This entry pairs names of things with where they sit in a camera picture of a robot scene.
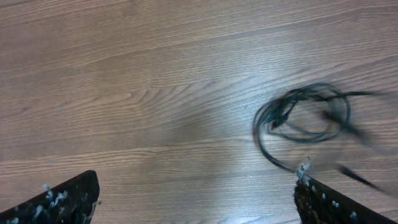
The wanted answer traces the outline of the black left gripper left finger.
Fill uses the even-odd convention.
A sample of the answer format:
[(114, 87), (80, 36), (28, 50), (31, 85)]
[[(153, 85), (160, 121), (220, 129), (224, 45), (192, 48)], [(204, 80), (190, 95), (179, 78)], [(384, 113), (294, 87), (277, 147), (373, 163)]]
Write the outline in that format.
[(45, 192), (1, 212), (1, 224), (90, 224), (99, 203), (95, 171), (87, 170)]

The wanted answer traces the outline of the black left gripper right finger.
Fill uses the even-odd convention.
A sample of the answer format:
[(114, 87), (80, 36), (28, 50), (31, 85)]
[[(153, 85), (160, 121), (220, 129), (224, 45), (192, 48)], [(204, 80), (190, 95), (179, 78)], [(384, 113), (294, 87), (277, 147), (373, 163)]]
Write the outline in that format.
[(296, 181), (294, 202), (302, 224), (397, 224), (309, 177)]

